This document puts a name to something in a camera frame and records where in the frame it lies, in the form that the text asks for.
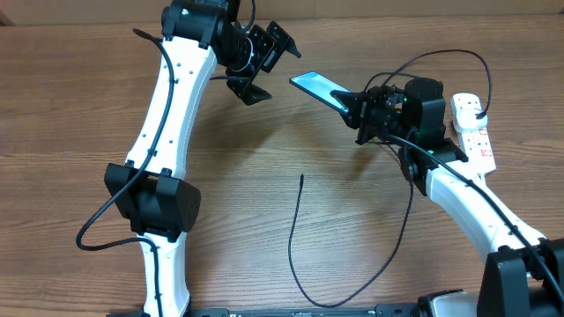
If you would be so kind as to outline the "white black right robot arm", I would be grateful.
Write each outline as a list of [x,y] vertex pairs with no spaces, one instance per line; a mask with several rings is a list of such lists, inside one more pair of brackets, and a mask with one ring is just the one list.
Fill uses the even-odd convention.
[[334,90],[358,144],[399,145],[405,178],[440,205],[483,258],[479,293],[441,291],[419,298],[415,316],[561,316],[563,241],[549,240],[513,213],[478,168],[445,136],[443,84],[418,77],[404,88]]

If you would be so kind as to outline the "white charger plug adapter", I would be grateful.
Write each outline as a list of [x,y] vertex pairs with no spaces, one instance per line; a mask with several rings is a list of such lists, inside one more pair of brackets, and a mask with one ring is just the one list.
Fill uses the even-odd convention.
[[453,125],[458,133],[470,133],[483,129],[488,124],[487,116],[478,118],[481,111],[477,108],[460,108],[453,110]]

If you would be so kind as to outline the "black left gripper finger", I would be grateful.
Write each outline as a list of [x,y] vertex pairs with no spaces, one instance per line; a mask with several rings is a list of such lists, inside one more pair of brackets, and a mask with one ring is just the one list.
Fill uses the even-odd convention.
[[277,22],[270,22],[267,27],[267,34],[276,41],[275,58],[280,58],[284,52],[301,58],[301,53],[297,49],[294,39]]
[[234,94],[247,106],[269,100],[272,96],[264,89],[248,83],[236,83],[233,87]]

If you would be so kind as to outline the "white power strip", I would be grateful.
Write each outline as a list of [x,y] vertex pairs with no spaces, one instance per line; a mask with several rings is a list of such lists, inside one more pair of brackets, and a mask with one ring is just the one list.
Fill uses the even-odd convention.
[[[456,107],[477,108],[482,113],[479,97],[471,93],[454,94],[450,100],[450,105],[452,115]],[[475,166],[477,174],[484,176],[496,169],[494,153],[486,127],[470,133],[457,132],[457,137],[460,148]]]

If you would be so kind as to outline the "Samsung Galaxy smartphone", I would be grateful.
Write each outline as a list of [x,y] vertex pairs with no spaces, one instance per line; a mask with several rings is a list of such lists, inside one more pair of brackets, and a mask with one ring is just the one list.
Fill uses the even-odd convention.
[[331,95],[333,91],[349,92],[349,90],[317,72],[310,71],[291,77],[289,83],[340,114],[349,113],[348,108]]

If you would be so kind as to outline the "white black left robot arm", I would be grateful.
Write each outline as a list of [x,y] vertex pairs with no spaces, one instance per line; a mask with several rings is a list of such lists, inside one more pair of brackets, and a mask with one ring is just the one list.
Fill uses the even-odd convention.
[[104,182],[130,222],[145,262],[146,298],[139,316],[186,316],[186,240],[197,220],[200,191],[185,181],[190,134],[204,90],[218,65],[227,87],[246,105],[271,95],[254,85],[294,39],[276,22],[243,27],[237,1],[173,1],[161,16],[160,73],[144,125],[123,165]]

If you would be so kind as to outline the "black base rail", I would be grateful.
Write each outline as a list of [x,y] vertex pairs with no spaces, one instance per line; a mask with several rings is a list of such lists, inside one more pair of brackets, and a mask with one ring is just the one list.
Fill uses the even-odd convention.
[[229,311],[226,308],[189,309],[183,317],[410,317],[419,316],[415,303],[378,304],[375,307],[264,309]]

